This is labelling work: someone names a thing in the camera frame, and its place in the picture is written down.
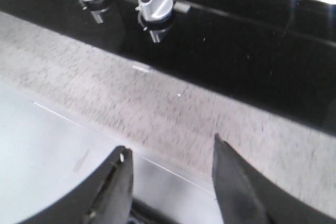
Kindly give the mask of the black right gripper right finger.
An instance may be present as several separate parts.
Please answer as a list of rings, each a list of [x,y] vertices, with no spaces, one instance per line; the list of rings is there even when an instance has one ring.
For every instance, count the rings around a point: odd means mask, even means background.
[[[335,223],[258,172],[219,134],[212,180],[224,223]]]

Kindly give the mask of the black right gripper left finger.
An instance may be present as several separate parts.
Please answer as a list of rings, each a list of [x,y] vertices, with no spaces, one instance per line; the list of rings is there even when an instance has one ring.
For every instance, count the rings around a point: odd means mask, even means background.
[[[133,197],[133,152],[117,146],[75,189],[24,223],[127,223]]]

